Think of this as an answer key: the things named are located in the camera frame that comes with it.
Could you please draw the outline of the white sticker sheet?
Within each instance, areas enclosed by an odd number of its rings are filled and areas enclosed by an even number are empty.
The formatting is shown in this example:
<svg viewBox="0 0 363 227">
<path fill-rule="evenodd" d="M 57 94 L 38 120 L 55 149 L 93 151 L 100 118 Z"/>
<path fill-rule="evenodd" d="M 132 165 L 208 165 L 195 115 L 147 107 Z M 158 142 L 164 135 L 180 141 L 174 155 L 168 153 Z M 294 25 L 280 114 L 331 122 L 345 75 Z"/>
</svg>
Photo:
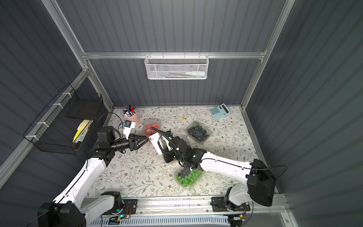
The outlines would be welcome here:
<svg viewBox="0 0 363 227">
<path fill-rule="evenodd" d="M 153 145 L 153 147 L 155 148 L 156 152 L 158 153 L 158 155 L 162 155 L 162 149 L 164 151 L 169 151 L 170 150 L 170 146 L 169 146 L 169 141 L 162 136 L 160 133 L 154 133 L 151 136 L 148 137 L 151 144 Z"/>
</svg>

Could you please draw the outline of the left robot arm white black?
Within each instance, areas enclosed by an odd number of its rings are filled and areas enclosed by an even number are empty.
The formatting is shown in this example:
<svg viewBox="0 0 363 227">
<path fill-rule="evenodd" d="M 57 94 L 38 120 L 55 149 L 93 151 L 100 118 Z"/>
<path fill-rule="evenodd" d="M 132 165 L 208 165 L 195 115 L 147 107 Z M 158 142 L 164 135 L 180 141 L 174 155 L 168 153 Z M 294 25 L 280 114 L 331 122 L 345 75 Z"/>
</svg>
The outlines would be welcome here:
<svg viewBox="0 0 363 227">
<path fill-rule="evenodd" d="M 125 130 L 124 135 L 112 126 L 103 127 L 98 131 L 98 140 L 92 156 L 85 161 L 78 174 L 53 201 L 40 206 L 37 213 L 40 227 L 87 227 L 107 212 L 123 217 L 130 213 L 117 191 L 104 192 L 93 202 L 82 206 L 90 187 L 105 171 L 117 151 L 138 150 L 148 142 L 147 136 L 130 133 L 129 127 Z"/>
</svg>

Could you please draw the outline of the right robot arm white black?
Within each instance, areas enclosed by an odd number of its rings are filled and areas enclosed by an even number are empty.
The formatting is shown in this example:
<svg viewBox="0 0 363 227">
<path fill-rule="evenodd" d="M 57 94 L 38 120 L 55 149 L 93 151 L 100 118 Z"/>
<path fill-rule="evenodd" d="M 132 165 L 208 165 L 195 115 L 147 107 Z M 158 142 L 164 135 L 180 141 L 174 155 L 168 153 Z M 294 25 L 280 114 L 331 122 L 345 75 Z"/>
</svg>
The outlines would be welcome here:
<svg viewBox="0 0 363 227">
<path fill-rule="evenodd" d="M 203 171 L 214 172 L 238 181 L 227 190 L 225 203 L 228 209 L 249 201 L 266 207 L 272 205 L 277 178 L 261 160 L 240 162 L 226 159 L 204 149 L 191 148 L 180 137 L 161 136 L 157 146 L 167 163 L 177 160 L 181 165 L 176 179 L 182 186 L 192 186 Z"/>
</svg>

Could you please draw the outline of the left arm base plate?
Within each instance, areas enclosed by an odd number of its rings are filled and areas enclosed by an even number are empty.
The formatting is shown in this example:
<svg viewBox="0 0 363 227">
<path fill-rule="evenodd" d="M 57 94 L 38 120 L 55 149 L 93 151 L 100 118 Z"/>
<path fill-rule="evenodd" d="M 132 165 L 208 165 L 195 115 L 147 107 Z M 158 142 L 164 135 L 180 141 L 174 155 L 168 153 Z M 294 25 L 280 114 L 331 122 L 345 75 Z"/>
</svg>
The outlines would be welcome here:
<svg viewBox="0 0 363 227">
<path fill-rule="evenodd" d="M 134 215 L 138 205 L 137 199 L 122 199 L 121 205 L 117 205 L 110 211 L 104 212 L 102 215 Z"/>
</svg>

